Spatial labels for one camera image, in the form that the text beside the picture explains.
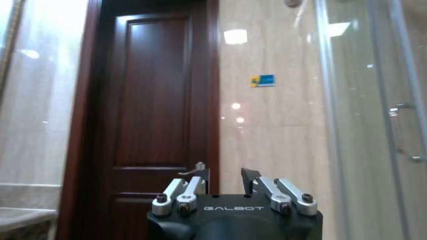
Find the silver gripper arm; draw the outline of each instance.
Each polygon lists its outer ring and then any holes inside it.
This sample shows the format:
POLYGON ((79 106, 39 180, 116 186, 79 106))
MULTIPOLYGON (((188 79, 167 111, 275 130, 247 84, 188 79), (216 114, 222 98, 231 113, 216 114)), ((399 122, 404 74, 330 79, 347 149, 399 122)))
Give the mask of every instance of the silver gripper arm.
POLYGON ((278 180, 276 186, 284 194, 290 195, 300 214, 306 216, 316 215, 318 201, 311 194, 303 193, 286 178, 278 180))
POLYGON ((177 212, 182 217, 198 208, 196 194, 206 194, 207 183, 200 176, 194 176, 188 183, 186 191, 176 197, 177 212))
POLYGON ((270 198, 270 207, 280 214, 291 212, 291 197, 280 192, 275 180, 271 177, 260 176, 254 184, 254 192, 266 194, 270 198))
POLYGON ((175 178, 151 203, 152 214, 156 216, 167 216, 172 210, 172 204, 177 195, 180 195, 187 187, 184 179, 175 178))

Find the marble wall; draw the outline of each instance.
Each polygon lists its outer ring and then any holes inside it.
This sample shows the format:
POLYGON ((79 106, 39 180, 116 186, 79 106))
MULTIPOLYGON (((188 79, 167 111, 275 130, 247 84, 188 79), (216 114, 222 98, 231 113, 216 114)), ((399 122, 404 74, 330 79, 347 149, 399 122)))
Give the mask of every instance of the marble wall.
POLYGON ((87 3, 24 1, 0 102, 0 191, 60 190, 87 3))
POLYGON ((220 41, 220 191, 243 193, 240 168, 288 178, 314 194, 324 239, 336 239, 315 3, 220 0, 220 31, 247 30, 247 42, 220 41), (276 86, 251 88, 251 76, 276 86))

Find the glass door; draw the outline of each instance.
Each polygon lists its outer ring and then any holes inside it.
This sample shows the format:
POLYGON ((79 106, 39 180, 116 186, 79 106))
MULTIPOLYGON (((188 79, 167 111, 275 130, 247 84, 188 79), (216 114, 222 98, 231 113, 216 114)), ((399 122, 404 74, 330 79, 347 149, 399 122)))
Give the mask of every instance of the glass door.
POLYGON ((394 169, 407 236, 427 239, 427 2, 370 1, 374 54, 390 116, 394 169))
POLYGON ((427 239, 427 1, 316 0, 336 228, 427 239))

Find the dark brown door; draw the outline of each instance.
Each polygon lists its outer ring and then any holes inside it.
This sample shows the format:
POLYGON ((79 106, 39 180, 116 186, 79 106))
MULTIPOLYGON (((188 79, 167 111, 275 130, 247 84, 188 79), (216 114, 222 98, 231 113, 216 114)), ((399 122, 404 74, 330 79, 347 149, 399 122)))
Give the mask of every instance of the dark brown door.
MULTIPOLYGON (((115 10, 105 14, 111 17, 115 10)), ((137 14, 115 15, 111 24, 104 17, 100 23, 95 56, 108 60, 96 59, 92 67, 93 139, 87 140, 73 239, 147 239, 156 194, 196 162, 218 165, 208 160, 207 4, 128 12, 137 14)))

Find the blue sign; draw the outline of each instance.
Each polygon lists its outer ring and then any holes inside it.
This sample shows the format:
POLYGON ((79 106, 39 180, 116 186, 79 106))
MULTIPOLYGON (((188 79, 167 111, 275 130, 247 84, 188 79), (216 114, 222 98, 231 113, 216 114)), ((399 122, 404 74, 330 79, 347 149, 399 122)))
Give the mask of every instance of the blue sign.
POLYGON ((258 75, 251 77, 251 87, 274 87, 275 83, 275 75, 258 75))

